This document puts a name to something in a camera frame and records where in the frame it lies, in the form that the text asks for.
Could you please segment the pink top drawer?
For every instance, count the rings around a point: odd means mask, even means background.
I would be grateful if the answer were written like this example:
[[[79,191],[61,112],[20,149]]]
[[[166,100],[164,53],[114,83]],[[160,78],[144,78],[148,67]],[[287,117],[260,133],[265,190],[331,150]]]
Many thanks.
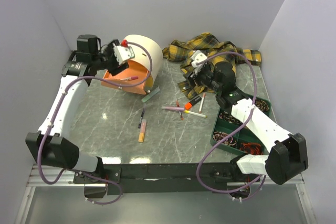
[[[145,66],[139,64],[136,61],[130,60],[128,61],[128,64],[129,64],[129,68],[125,69],[125,71],[119,73],[116,76],[112,76],[108,71],[106,71],[103,76],[103,79],[110,81],[110,82],[117,83],[117,84],[130,85],[130,84],[135,84],[135,83],[142,81],[149,72]],[[139,78],[137,80],[132,80],[132,81],[121,81],[120,80],[122,78],[127,78],[131,76],[138,76]],[[121,89],[126,92],[137,93],[137,94],[142,94],[142,95],[145,95],[147,93],[146,91],[144,91],[145,82],[140,85],[137,85],[134,87],[128,87],[128,88],[127,87],[118,88],[117,86],[107,84],[106,82],[101,82],[101,85],[105,87],[109,87],[109,88]]]

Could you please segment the white pen pink cap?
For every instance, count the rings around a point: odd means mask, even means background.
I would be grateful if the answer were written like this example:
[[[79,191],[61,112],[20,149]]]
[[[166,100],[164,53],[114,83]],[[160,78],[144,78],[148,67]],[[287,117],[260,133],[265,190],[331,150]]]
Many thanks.
[[[120,79],[121,81],[132,81],[132,80],[137,80],[139,77],[138,76],[131,76],[127,78],[122,78]]]

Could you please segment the cream round drawer organizer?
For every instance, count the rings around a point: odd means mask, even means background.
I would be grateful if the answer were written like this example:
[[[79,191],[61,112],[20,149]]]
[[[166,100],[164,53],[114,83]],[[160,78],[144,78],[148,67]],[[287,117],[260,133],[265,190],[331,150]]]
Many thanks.
[[[125,40],[139,44],[150,54],[152,59],[152,71],[150,76],[152,76],[153,81],[155,82],[159,69],[163,63],[163,53],[160,46],[154,40],[142,35],[128,35],[125,37]],[[135,53],[135,58],[133,58],[132,61],[136,61],[139,64],[145,66],[149,71],[150,60],[148,54],[138,46],[131,45],[130,47],[132,47]]]

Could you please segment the yellow drawer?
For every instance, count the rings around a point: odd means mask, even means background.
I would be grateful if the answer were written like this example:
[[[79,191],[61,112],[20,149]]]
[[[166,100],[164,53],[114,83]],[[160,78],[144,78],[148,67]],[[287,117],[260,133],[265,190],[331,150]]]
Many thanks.
[[[151,76],[148,77],[148,79],[146,80],[145,82],[145,85],[144,85],[144,91],[149,91],[153,88],[153,78]]]

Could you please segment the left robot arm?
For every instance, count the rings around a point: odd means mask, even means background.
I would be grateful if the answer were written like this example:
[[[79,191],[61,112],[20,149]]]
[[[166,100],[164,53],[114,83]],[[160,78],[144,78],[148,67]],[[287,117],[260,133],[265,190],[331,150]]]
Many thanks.
[[[26,144],[39,169],[50,166],[84,171],[93,183],[104,179],[101,159],[82,152],[69,141],[71,123],[97,72],[108,70],[117,75],[128,68],[127,61],[134,56],[126,42],[116,39],[102,47],[95,35],[78,36],[77,49],[63,66],[60,87],[46,119],[37,132],[26,136]]]

